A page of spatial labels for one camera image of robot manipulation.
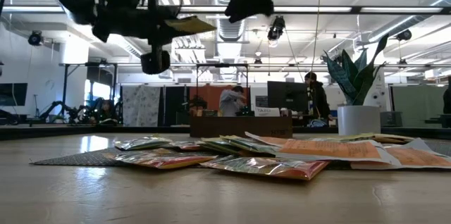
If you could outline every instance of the man in gray shirt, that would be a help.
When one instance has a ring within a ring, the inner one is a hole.
[[[243,95],[245,90],[241,86],[236,86],[232,90],[226,89],[221,93],[219,98],[219,110],[223,116],[236,116],[240,108],[244,106],[243,100],[246,97]]]

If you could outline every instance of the dark hair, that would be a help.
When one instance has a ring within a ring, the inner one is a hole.
[[[309,73],[307,73],[307,74],[305,75],[304,79],[305,79],[305,80],[308,80],[308,79],[310,79],[310,80],[316,80],[316,73],[309,72]]]
[[[243,89],[241,86],[234,86],[232,88],[232,91],[239,92],[239,93],[244,93],[245,89]]]

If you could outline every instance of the person in dark jacket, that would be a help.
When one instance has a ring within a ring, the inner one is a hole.
[[[307,83],[310,87],[315,118],[332,120],[323,83],[316,81],[316,74],[313,72],[307,73],[304,79],[305,83]]]
[[[451,114],[451,94],[450,89],[443,93],[443,114]]]

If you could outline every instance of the plant leaf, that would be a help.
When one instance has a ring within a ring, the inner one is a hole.
[[[347,78],[354,81],[355,77],[357,76],[357,73],[359,73],[359,71],[357,70],[357,67],[355,66],[354,62],[352,62],[352,59],[350,58],[350,56],[347,54],[347,52],[344,49],[343,49],[341,57],[342,57],[343,69],[346,72]]]
[[[368,94],[369,89],[373,85],[373,77],[366,78],[360,88],[358,95],[355,97],[352,105],[364,105],[366,95]]]
[[[363,84],[366,81],[366,78],[374,80],[374,78],[373,78],[374,61],[376,60],[377,55],[382,50],[384,50],[385,46],[387,45],[387,41],[388,41],[388,34],[386,34],[384,37],[381,38],[381,40],[379,40],[378,47],[377,47],[376,52],[375,52],[373,58],[371,59],[370,63],[365,68],[363,68],[361,71],[359,71],[356,78],[352,82],[352,85],[354,86],[354,88],[356,89],[358,94],[360,94]]]
[[[374,57],[372,59],[373,61],[376,59],[377,55],[379,55],[379,53],[383,51],[387,46],[389,36],[390,36],[389,34],[386,34],[379,40],[378,47],[376,48],[376,52],[374,53]]]
[[[368,51],[368,49],[363,50],[362,54],[360,54],[360,57],[354,63],[359,72],[366,66],[366,51]]]
[[[376,71],[375,71],[374,74],[373,74],[373,80],[376,79],[376,77],[378,76],[379,70],[380,70],[381,67],[383,67],[386,63],[387,63],[387,61],[384,62],[382,65],[379,65],[379,66],[376,68]]]
[[[357,91],[347,77],[346,71],[338,65],[337,62],[330,59],[327,52],[324,53],[326,54],[327,69],[330,76],[340,85],[340,88],[345,95],[354,99],[357,95]]]

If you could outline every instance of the seed packet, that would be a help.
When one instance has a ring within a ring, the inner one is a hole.
[[[210,161],[215,159],[215,157],[216,156],[202,152],[178,153],[168,149],[155,149],[149,151],[123,152],[113,158],[117,161],[139,166],[158,169],[172,169]]]
[[[278,178],[310,180],[327,165],[327,161],[293,161],[282,158],[227,156],[201,163],[202,166],[238,173]]]
[[[260,137],[257,135],[253,135],[250,132],[245,132],[245,134],[246,134],[246,136],[248,136],[251,139],[255,139],[264,144],[268,144],[268,145],[276,146],[276,147],[283,147],[283,145],[285,143],[287,143],[287,141],[288,141],[288,139],[282,139],[282,138],[277,138],[277,137]]]
[[[161,148],[179,149],[183,151],[201,151],[202,147],[199,143],[201,144],[202,142],[170,142],[168,144],[162,145]]]
[[[352,169],[390,170],[399,168],[442,168],[451,169],[451,157],[432,151],[422,139],[396,147],[385,148],[400,161],[400,165],[376,163],[373,161],[351,162]]]
[[[241,148],[234,147],[232,144],[223,141],[221,138],[204,138],[202,147],[205,149],[218,151],[224,154],[241,155]]]
[[[373,140],[342,143],[289,139],[276,156],[300,161],[376,161],[400,165],[382,144]]]
[[[221,139],[235,147],[260,154],[276,155],[280,147],[271,146],[255,139],[245,139],[237,136],[221,136]]]
[[[352,135],[352,136],[325,136],[325,137],[317,137],[313,139],[309,139],[311,141],[328,141],[328,142],[358,142],[362,140],[372,139],[376,142],[382,144],[406,144],[414,140],[411,137],[404,137],[398,135],[384,135],[378,133],[363,133],[360,135]]]
[[[130,150],[142,150],[142,149],[155,149],[159,146],[163,146],[169,142],[170,139],[163,137],[141,137],[137,139],[117,140],[114,142],[114,146],[123,151]]]

